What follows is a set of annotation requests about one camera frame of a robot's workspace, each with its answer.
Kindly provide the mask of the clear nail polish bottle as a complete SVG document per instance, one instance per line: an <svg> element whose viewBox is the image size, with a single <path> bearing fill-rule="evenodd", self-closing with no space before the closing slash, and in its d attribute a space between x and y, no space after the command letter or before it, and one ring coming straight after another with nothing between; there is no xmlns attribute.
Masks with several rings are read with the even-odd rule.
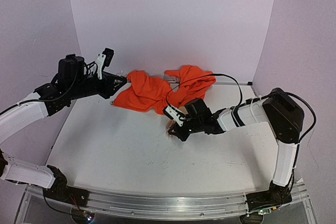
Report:
<svg viewBox="0 0 336 224"><path fill-rule="evenodd" d="M122 76L122 77L126 77L127 76L127 73L124 72L123 70L120 70L118 73L117 73L118 76Z"/></svg>

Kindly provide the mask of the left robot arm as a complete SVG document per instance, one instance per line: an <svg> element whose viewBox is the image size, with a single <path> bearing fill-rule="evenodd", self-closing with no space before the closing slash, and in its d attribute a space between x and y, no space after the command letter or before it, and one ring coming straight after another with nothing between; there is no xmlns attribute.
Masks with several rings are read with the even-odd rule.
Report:
<svg viewBox="0 0 336 224"><path fill-rule="evenodd" d="M97 59L85 63L82 56L67 55L58 63L58 72L50 83L36 88L26 98L1 112L1 142L5 142L32 123L50 117L73 100L99 95L109 99L126 83L123 76L105 72L114 51L106 48ZM69 186L66 176L51 165L41 166L14 158L1 152L1 179L12 183L41 187L48 199L87 205L89 192Z"/></svg>

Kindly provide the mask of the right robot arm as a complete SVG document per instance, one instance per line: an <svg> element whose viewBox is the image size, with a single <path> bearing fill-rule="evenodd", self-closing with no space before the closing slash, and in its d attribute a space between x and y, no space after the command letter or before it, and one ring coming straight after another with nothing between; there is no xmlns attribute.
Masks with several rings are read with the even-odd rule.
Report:
<svg viewBox="0 0 336 224"><path fill-rule="evenodd" d="M168 134L185 142L191 134L224 134L228 131L266 123L271 139L277 143L275 171L268 190L249 193L249 212L278 208L292 201L295 167L302 131L304 111L292 95L274 88L264 97L251 98L239 105L211 112L201 98L188 102L183 113L172 105L163 113L174 121Z"/></svg>

